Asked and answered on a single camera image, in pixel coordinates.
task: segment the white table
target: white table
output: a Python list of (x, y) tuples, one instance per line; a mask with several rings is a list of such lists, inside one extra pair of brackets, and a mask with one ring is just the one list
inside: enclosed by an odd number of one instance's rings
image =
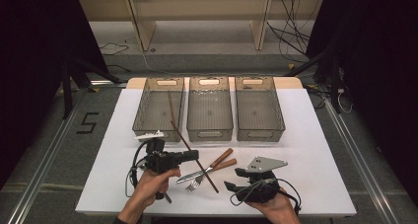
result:
[[(76, 211), (85, 214), (116, 214), (125, 204), (125, 180), (135, 151), (140, 144), (134, 140), (132, 131), (135, 114), (142, 90), (122, 90), (113, 116), (104, 136), (102, 147), (80, 197)], [(211, 217), (257, 217), (261, 214), (242, 204), (230, 203), (232, 192), (226, 190), (224, 181), (247, 186), (246, 178), (238, 177), (234, 168), (245, 168), (255, 156), (287, 161), (288, 166), (273, 170), (275, 176), (291, 183), (302, 198), (301, 216), (344, 217), (356, 214), (356, 210), (341, 179), (335, 161), (329, 150), (313, 105), (305, 89), (278, 89), (286, 130), (279, 142), (238, 142), (236, 125), (230, 142), (189, 142), (192, 149), (198, 149), (200, 163), (206, 167), (228, 147), (234, 152), (230, 158), (237, 158), (232, 167), (214, 172), (210, 177), (219, 193), (212, 189), (208, 181), (193, 192), (184, 190), (189, 182), (177, 185), (170, 180), (168, 195), (173, 200), (157, 200), (145, 210), (152, 216), (211, 216)], [(232, 105), (235, 101), (234, 88), (231, 89)], [(182, 135), (188, 142), (186, 130), (187, 100), (184, 103)], [(185, 151), (182, 142), (166, 143), (166, 151)], [(145, 156), (142, 149), (139, 158)], [(180, 165), (183, 175), (199, 170), (193, 161)], [(284, 183), (285, 190), (296, 195)], [(128, 182), (128, 193), (133, 187)]]

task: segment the fork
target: fork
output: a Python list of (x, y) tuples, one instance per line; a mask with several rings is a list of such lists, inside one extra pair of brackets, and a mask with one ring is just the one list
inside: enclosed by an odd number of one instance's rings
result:
[[(221, 170), (223, 168), (232, 166), (234, 164), (237, 163), (237, 159), (231, 159), (228, 160), (226, 162), (220, 163), (219, 165), (217, 165), (215, 168), (213, 168), (213, 170), (211, 170), (211, 172), (215, 172), (217, 170)], [(185, 190), (187, 190), (188, 192), (192, 192), (193, 190), (197, 189), (200, 184), (202, 184), (203, 179), (205, 178), (205, 175), (201, 175), (199, 177), (197, 177), (196, 179), (194, 179), (194, 181), (192, 183), (190, 183), (190, 185), (188, 185), (188, 187), (185, 188)]]

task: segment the wooden handle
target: wooden handle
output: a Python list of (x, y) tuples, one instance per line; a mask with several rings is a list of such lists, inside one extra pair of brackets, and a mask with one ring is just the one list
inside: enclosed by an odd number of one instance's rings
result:
[(220, 164), (225, 158), (227, 158), (231, 153), (233, 153), (233, 149), (232, 148), (228, 148), (227, 151), (225, 151), (218, 159), (215, 160), (215, 162), (213, 162), (210, 167), (214, 168), (216, 166), (218, 166), (218, 164)]
[(223, 163), (218, 164), (218, 166), (216, 166), (216, 167), (212, 170), (212, 172), (214, 172), (214, 171), (218, 171), (218, 170), (221, 170), (221, 169), (223, 169), (223, 168), (230, 167), (230, 166), (232, 166), (232, 165), (235, 165), (236, 163), (237, 163), (237, 159), (233, 158), (233, 159), (231, 159), (231, 160), (228, 160), (228, 161), (226, 161), (226, 162), (223, 162)]

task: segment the metal tool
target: metal tool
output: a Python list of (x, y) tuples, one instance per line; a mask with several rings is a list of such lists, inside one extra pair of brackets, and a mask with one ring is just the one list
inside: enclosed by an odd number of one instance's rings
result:
[[(237, 159), (233, 158), (233, 159), (231, 159), (231, 160), (228, 160), (228, 161), (226, 161), (226, 162), (222, 162), (222, 163), (218, 164), (218, 166), (216, 166), (216, 167), (215, 167), (214, 169), (212, 169), (212, 170), (207, 171), (207, 173), (215, 172), (215, 171), (221, 170), (221, 169), (223, 169), (223, 168), (230, 167), (230, 166), (232, 166), (232, 165), (235, 165), (236, 163), (237, 163)], [(181, 184), (181, 183), (184, 183), (184, 182), (187, 182), (187, 181), (193, 180), (193, 179), (195, 179), (195, 178), (197, 178), (197, 177), (200, 177), (200, 176), (202, 176), (202, 175), (203, 175), (203, 172), (202, 172), (202, 171), (198, 171), (198, 172), (195, 172), (195, 173), (191, 173), (191, 174), (189, 174), (189, 175), (186, 175), (186, 176), (184, 176), (184, 177), (181, 177), (180, 179), (178, 179), (178, 180), (176, 181), (176, 183), (177, 183), (177, 184)]]
[[(219, 163), (221, 163), (225, 158), (227, 158), (231, 153), (233, 152), (232, 148), (228, 148), (227, 151), (225, 151), (218, 159), (216, 159), (208, 168), (206, 168), (205, 172), (207, 173), (210, 170), (213, 170), (216, 166), (218, 166)], [(200, 184), (203, 182), (203, 175), (200, 177), (197, 177), (188, 187), (185, 189), (187, 191), (193, 191), (197, 187), (200, 186)]]

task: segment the hand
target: hand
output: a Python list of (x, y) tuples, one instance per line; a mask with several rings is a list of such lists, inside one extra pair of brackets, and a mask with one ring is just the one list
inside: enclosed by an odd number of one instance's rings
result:
[(168, 170), (160, 175), (146, 170), (139, 179), (132, 196), (117, 217), (126, 223), (137, 223), (145, 208), (154, 203), (156, 193), (164, 193), (169, 189), (169, 178), (180, 176), (179, 168)]
[(264, 203), (247, 202), (246, 204), (259, 210), (274, 224), (300, 223), (292, 203), (283, 194), (277, 193), (273, 199)]

